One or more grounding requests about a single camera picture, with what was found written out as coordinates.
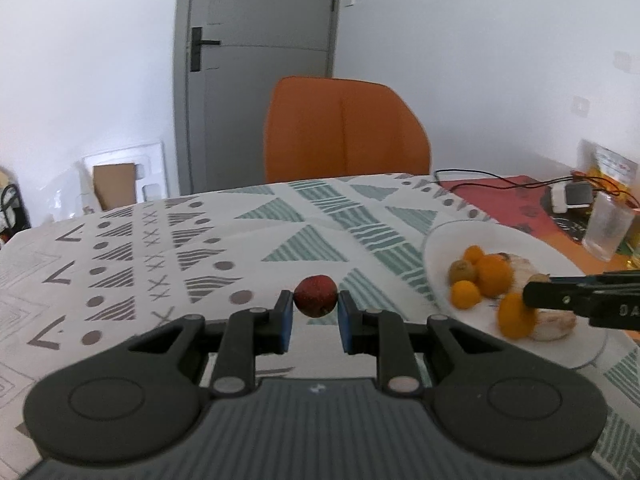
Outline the peeled pomelo segment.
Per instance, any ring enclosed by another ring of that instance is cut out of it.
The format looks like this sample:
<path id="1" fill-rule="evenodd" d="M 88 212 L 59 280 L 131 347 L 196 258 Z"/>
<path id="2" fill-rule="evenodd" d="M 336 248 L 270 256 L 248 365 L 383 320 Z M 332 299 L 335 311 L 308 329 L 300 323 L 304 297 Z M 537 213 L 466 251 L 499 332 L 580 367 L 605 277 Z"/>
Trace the peeled pomelo segment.
<path id="1" fill-rule="evenodd" d="M 539 309 L 536 325 L 529 335 L 536 341 L 555 341 L 573 333 L 577 324 L 577 316 L 570 311 Z"/>

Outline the small red fruit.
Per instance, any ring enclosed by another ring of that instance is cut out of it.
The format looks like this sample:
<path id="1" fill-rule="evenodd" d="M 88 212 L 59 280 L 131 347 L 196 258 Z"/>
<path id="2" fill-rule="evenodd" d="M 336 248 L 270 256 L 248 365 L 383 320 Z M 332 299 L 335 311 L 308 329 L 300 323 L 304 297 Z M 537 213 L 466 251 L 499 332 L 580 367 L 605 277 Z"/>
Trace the small red fruit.
<path id="1" fill-rule="evenodd" d="M 294 290 L 296 308 L 308 318 L 322 318 L 331 313 L 337 303 L 337 284 L 326 275 L 304 278 Z"/>

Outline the large orange tangerine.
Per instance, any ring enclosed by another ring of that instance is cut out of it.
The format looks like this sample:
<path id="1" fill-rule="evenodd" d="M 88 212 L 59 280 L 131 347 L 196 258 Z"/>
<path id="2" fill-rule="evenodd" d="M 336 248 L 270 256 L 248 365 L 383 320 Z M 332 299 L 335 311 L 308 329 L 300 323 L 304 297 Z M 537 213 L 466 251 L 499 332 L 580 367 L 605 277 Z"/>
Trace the large orange tangerine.
<path id="1" fill-rule="evenodd" d="M 476 284 L 480 293 L 487 298 L 505 294 L 513 283 L 513 270 L 502 255 L 484 255 L 475 263 Z"/>

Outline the small orange kumquat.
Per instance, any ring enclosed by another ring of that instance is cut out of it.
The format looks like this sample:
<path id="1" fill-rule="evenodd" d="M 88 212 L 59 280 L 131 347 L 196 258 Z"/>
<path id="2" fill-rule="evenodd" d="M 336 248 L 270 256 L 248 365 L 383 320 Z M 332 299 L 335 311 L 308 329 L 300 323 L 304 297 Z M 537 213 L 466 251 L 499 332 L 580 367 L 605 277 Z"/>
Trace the small orange kumquat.
<path id="1" fill-rule="evenodd" d="M 450 287 L 450 302 L 458 310 L 470 310 L 482 300 L 483 295 L 471 281 L 457 281 Z"/>

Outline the yellow-brown round fruit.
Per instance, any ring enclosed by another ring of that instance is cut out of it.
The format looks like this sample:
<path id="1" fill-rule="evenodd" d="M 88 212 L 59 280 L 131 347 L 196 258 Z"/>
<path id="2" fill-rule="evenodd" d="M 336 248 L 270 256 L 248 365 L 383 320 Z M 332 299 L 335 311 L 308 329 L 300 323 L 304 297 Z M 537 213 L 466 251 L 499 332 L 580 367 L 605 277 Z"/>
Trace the yellow-brown round fruit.
<path id="1" fill-rule="evenodd" d="M 548 274 L 536 273 L 533 274 L 526 282 L 526 284 L 530 283 L 550 283 L 551 278 Z"/>

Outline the white round plate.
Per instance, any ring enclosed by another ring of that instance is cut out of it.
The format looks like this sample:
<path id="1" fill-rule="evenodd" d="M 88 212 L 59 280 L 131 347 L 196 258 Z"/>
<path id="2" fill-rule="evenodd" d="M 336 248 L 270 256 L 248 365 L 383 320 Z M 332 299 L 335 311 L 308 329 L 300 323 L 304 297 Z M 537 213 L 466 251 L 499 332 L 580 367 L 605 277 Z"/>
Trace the white round plate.
<path id="1" fill-rule="evenodd" d="M 450 302 L 449 268 L 462 259 L 471 246 L 479 247 L 487 255 L 502 255 L 513 272 L 510 292 L 521 292 L 535 274 L 570 278 L 584 275 L 556 249 L 508 226 L 478 221 L 450 221 L 436 226 L 423 243 L 423 266 L 437 309 L 498 339 L 504 338 L 497 321 L 500 297 L 483 296 L 478 304 L 464 310 Z M 578 318 L 573 328 L 555 340 L 538 340 L 531 336 L 518 339 L 514 344 L 576 370 L 593 363 L 602 353 L 607 339 L 605 330 L 591 327 L 587 320 Z"/>

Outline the peeled pomelo piece on plate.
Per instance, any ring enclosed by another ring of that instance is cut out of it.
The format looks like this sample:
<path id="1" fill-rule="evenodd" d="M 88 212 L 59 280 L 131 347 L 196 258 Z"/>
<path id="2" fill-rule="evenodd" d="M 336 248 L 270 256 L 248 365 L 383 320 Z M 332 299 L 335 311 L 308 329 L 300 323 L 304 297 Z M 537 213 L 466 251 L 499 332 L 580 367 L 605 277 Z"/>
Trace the peeled pomelo piece on plate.
<path id="1" fill-rule="evenodd" d="M 527 280 L 533 274 L 539 273 L 533 263 L 524 257 L 510 254 L 510 252 L 502 252 L 500 256 L 510 266 L 513 273 L 510 292 L 521 292 L 526 286 Z"/>

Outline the clear plastic cup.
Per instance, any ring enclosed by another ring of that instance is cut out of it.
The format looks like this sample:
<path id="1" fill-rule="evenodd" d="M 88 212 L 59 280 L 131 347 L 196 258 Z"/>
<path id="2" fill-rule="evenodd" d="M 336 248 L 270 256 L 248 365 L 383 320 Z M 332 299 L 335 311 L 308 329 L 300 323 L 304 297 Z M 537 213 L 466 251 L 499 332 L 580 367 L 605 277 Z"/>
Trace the clear plastic cup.
<path id="1" fill-rule="evenodd" d="M 593 257 L 609 262 L 629 231 L 636 212 L 610 194 L 594 199 L 582 246 Z"/>

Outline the orange tangerine on plate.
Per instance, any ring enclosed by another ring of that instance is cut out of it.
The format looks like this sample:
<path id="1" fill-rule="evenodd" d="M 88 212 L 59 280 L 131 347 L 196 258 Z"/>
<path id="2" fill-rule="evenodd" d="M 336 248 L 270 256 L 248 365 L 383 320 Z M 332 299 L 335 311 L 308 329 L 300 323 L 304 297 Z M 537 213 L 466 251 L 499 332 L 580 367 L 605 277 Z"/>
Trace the orange tangerine on plate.
<path id="1" fill-rule="evenodd" d="M 527 307 L 519 292 L 508 292 L 498 304 L 497 325 L 506 338 L 527 338 L 537 325 L 537 310 Z"/>

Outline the white power adapter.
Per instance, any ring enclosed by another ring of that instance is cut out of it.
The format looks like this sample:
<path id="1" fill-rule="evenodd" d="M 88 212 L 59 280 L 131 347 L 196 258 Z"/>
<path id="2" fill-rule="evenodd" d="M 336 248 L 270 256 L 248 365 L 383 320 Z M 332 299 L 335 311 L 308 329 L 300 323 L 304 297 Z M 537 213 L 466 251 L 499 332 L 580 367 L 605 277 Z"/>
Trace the white power adapter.
<path id="1" fill-rule="evenodd" d="M 588 209 L 593 204 L 594 187 L 587 181 L 556 182 L 549 191 L 554 214 L 566 214 L 570 209 Z"/>

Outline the greenish brown fruit on plate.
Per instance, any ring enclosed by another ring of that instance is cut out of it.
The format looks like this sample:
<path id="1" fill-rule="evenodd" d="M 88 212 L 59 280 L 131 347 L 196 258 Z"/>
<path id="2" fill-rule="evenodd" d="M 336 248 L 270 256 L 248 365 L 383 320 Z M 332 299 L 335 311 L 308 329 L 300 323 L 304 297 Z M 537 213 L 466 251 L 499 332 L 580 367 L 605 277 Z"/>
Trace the greenish brown fruit on plate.
<path id="1" fill-rule="evenodd" d="M 448 281 L 450 285 L 462 281 L 474 283 L 476 279 L 477 270 L 472 262 L 469 262 L 465 259 L 460 259 L 450 264 L 448 270 Z"/>

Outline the yellow snack package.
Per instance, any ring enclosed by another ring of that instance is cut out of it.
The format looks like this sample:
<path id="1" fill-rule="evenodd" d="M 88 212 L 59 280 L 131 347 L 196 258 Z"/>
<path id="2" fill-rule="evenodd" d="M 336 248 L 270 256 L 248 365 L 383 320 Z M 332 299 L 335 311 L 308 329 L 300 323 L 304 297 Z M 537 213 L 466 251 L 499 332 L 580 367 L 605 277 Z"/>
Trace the yellow snack package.
<path id="1" fill-rule="evenodd" d="M 582 140 L 580 171 L 592 183 L 617 195 L 631 194 L 639 164 L 609 148 Z"/>

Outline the small yellow kumquat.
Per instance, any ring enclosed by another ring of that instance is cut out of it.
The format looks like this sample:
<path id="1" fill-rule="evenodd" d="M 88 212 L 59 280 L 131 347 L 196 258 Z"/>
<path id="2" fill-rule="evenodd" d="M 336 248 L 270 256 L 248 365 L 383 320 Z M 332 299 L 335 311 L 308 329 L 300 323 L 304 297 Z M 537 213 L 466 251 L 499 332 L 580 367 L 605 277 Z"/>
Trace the small yellow kumquat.
<path id="1" fill-rule="evenodd" d="M 462 259 L 471 264 L 477 264 L 484 255 L 485 252 L 483 248 L 478 245 L 471 245 L 465 249 Z"/>

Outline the red orange mat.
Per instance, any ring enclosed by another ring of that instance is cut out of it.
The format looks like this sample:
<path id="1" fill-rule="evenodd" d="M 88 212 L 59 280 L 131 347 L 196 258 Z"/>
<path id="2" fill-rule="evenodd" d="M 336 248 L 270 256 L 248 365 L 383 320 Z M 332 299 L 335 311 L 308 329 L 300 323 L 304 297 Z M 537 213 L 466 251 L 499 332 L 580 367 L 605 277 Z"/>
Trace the red orange mat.
<path id="1" fill-rule="evenodd" d="M 558 250 L 585 274 L 629 270 L 629 257 L 616 254 L 604 262 L 585 250 L 552 220 L 551 209 L 544 201 L 547 188 L 511 188 L 514 183 L 537 184 L 526 176 L 506 177 L 506 181 L 484 174 L 441 172 L 438 183 L 487 212 L 505 226 L 512 226 Z"/>

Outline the patterned white tablecloth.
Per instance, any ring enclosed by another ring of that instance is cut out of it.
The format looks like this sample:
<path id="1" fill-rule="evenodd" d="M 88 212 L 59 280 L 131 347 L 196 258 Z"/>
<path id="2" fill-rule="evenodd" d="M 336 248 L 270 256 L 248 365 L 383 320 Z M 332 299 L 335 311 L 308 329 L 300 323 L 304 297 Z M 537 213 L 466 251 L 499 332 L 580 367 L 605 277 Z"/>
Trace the patterned white tablecloth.
<path id="1" fill-rule="evenodd" d="M 639 349 L 568 368 L 439 312 L 423 243 L 497 223 L 434 181 L 362 176 L 125 206 L 21 232 L 1 253 L 6 479 L 634 479 Z M 326 275 L 406 324 L 424 390 L 385 394 L 334 310 L 293 299 L 255 390 L 209 391 L 208 323 Z"/>

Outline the white foam board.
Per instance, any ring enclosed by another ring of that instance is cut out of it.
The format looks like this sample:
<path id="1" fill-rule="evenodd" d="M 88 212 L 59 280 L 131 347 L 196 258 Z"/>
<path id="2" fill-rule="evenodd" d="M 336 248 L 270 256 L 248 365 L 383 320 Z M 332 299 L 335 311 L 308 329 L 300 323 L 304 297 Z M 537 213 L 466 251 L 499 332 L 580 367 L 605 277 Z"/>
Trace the white foam board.
<path id="1" fill-rule="evenodd" d="M 138 203 L 164 200 L 168 197 L 162 142 L 88 155 L 82 159 L 82 164 L 89 174 L 93 174 L 93 168 L 96 166 L 133 164 L 134 189 Z"/>

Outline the brown cardboard box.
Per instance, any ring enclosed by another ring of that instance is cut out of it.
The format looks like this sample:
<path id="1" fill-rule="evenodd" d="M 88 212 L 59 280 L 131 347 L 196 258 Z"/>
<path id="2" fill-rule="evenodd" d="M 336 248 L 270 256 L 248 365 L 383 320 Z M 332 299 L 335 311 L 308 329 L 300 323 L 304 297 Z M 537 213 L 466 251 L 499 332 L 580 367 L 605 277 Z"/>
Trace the brown cardboard box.
<path id="1" fill-rule="evenodd" d="M 103 210 L 136 202 L 136 166 L 132 162 L 94 166 L 92 180 L 94 194 Z"/>

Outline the orange chair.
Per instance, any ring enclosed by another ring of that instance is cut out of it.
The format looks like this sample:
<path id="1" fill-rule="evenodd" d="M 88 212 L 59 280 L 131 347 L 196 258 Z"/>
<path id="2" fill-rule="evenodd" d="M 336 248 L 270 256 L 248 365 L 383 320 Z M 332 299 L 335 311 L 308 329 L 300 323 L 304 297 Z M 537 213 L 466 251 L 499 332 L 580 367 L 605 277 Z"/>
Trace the orange chair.
<path id="1" fill-rule="evenodd" d="M 413 111 L 384 84 L 291 76 L 271 95 L 264 164 L 269 183 L 428 174 L 431 145 Z"/>

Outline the pile of bags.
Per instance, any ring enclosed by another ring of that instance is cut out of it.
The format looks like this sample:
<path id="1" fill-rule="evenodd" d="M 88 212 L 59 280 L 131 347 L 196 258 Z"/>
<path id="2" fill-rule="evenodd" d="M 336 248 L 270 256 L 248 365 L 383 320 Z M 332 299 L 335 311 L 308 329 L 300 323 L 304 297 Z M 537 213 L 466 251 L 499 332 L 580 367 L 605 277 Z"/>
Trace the pile of bags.
<path id="1" fill-rule="evenodd" d="M 6 244 L 15 234 L 32 227 L 17 183 L 3 170 L 0 171 L 1 206 L 0 236 L 1 244 Z"/>

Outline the grey door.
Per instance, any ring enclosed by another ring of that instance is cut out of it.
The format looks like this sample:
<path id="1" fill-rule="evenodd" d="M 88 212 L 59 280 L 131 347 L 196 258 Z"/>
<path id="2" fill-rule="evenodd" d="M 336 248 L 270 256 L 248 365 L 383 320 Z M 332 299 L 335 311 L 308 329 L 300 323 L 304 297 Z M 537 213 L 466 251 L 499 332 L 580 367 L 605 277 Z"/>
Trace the grey door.
<path id="1" fill-rule="evenodd" d="M 262 129 L 287 76 L 329 75 L 336 0 L 177 0 L 174 117 L 179 190 L 265 180 Z M 191 28 L 221 41 L 190 71 Z"/>

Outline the wall socket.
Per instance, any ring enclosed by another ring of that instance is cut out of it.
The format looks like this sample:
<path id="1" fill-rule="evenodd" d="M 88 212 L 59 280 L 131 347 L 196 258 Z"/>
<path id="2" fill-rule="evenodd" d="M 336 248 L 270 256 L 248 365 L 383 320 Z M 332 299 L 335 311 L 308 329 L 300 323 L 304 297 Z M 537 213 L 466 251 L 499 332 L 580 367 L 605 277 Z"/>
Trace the wall socket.
<path id="1" fill-rule="evenodd" d="M 572 113 L 581 118 L 587 118 L 590 112 L 590 101 L 582 96 L 574 96 Z"/>

